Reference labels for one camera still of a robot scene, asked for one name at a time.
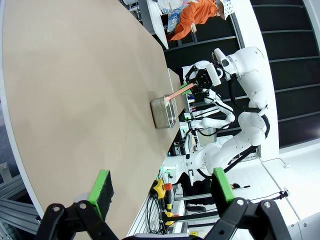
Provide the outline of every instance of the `patterned hat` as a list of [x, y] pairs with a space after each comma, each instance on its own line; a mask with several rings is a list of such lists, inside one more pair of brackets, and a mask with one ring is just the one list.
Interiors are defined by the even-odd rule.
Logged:
[[223, 19], [226, 20], [230, 14], [233, 14], [235, 12], [234, 6], [232, 5], [232, 2], [230, 0], [220, 0], [220, 2], [223, 4], [223, 8], [224, 8]]

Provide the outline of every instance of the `screw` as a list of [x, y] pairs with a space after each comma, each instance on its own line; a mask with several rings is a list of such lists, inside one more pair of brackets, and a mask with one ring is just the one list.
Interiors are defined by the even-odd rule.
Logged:
[[60, 210], [60, 207], [58, 207], [58, 206], [53, 207], [53, 211], [58, 212], [59, 210]]
[[80, 207], [81, 209], [85, 209], [85, 208], [87, 207], [87, 205], [86, 205], [85, 203], [81, 203], [81, 204], [79, 205], [79, 207]]
[[242, 206], [244, 204], [244, 201], [239, 199], [238, 201], [236, 201], [237, 204], [239, 204], [240, 206]]
[[270, 208], [270, 206], [271, 206], [271, 204], [270, 204], [268, 201], [266, 201], [263, 205], [264, 205], [266, 208]]

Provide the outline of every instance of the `person's hand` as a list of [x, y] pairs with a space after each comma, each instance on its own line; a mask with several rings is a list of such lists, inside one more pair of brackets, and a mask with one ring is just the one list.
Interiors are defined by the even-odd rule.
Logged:
[[191, 32], [195, 33], [197, 31], [196, 25], [194, 23], [191, 23]]

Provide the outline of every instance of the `person in orange shirt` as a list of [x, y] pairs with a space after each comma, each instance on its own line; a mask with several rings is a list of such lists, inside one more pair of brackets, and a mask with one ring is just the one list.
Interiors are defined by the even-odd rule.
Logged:
[[230, 0], [197, 0], [190, 2], [180, 15], [174, 33], [167, 35], [170, 41], [184, 38], [190, 31], [197, 31], [196, 24], [205, 24], [209, 17], [220, 16], [224, 20], [234, 12]]

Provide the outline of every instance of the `beige tabletop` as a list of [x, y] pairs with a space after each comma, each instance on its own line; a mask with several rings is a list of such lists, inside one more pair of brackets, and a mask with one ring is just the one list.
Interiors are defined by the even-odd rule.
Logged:
[[179, 129], [156, 129], [151, 113], [172, 93], [161, 46], [117, 0], [6, 0], [2, 61], [6, 125], [32, 200], [68, 207], [110, 169], [106, 222], [125, 237]]

